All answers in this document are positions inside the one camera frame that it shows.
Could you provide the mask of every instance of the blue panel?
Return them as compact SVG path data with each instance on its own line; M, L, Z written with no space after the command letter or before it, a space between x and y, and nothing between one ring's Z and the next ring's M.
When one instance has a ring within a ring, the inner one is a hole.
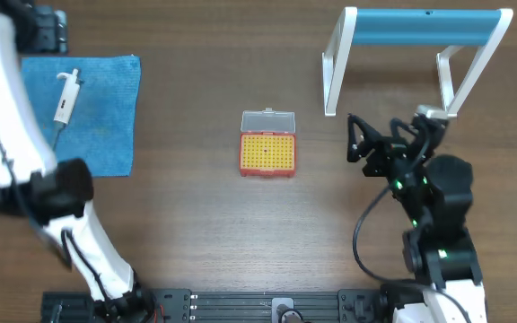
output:
M483 46L499 10L358 9L353 45Z

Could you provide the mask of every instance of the green led indicator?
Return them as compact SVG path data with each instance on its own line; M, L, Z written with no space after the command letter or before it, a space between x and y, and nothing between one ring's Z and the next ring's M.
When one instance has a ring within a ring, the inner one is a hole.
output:
M438 249L438 256L440 256L440 259L444 259L448 257L448 253L444 249Z

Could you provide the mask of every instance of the transparent lid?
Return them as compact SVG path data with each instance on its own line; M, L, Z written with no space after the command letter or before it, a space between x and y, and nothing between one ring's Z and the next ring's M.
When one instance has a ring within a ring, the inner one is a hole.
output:
M264 111L242 112L241 132L273 132L294 134L294 112Z

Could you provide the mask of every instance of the blue mat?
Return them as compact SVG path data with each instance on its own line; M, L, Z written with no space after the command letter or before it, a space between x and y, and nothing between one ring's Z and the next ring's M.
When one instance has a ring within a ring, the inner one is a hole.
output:
M129 176L141 80L139 57L24 58L22 77L35 118L48 142L65 85L57 74L72 73L74 68L79 68L83 84L71 120L57 140L57 159L83 158L93 176Z

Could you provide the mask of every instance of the wooden table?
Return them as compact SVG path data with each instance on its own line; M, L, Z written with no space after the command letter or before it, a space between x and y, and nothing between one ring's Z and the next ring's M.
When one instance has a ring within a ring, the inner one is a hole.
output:
M346 113L381 131L439 104L439 48L353 48L337 117L322 111L320 53L339 1L51 1L67 12L71 55L134 54L143 77L129 178L96 179L95 204L119 253L153 287L208 291L337 291L378 284L356 266L355 221L385 184L346 162ZM514 4L502 45L438 149L471 162L468 227L491 322L517 322L517 1L362 1L361 7L499 8ZM452 63L459 80L473 51ZM242 178L241 113L296 112L293 179ZM361 254L407 275L387 198L364 226ZM0 322L35 322L44 291L85 291L26 221L0 216Z

